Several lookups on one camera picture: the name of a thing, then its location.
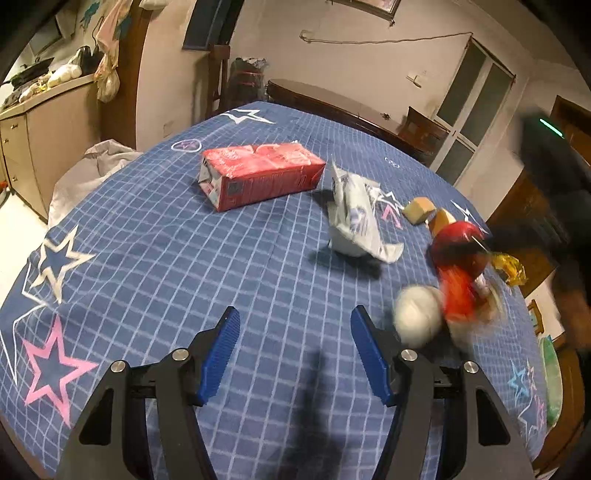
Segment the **yellow wrapper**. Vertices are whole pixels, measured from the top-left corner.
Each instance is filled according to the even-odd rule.
[[[491,264],[510,287],[525,285],[525,282],[527,282],[525,268],[515,257],[507,254],[493,253]]]

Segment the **white floor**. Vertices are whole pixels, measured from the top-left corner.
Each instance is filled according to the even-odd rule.
[[[46,232],[47,225],[16,195],[0,207],[0,305]]]

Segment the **blue gripper pad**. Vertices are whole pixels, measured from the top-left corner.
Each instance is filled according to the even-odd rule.
[[[391,405],[394,393],[388,381],[389,367],[370,330],[374,328],[373,324],[370,327],[368,322],[371,322],[371,318],[365,309],[355,307],[351,312],[351,334],[365,368],[365,374],[368,376],[369,385],[374,395],[379,397],[384,405]]]
[[[207,358],[201,365],[201,384],[197,392],[197,398],[204,405],[217,394],[217,389],[220,386],[223,373],[226,371],[228,360],[230,360],[239,335],[240,314],[238,310],[232,309],[213,341]]]

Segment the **glass door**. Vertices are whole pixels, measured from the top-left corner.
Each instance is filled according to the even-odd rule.
[[[470,41],[464,58],[435,115],[449,129],[430,168],[454,185],[478,149],[514,76]]]

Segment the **green led light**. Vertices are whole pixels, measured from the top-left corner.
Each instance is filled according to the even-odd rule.
[[[546,120],[544,120],[543,118],[540,118],[540,122],[542,122],[545,126],[550,128],[554,133],[556,133],[559,136],[561,136],[562,138],[564,138],[564,135],[562,134],[562,132],[560,132],[556,127],[553,127],[552,125],[550,125]]]

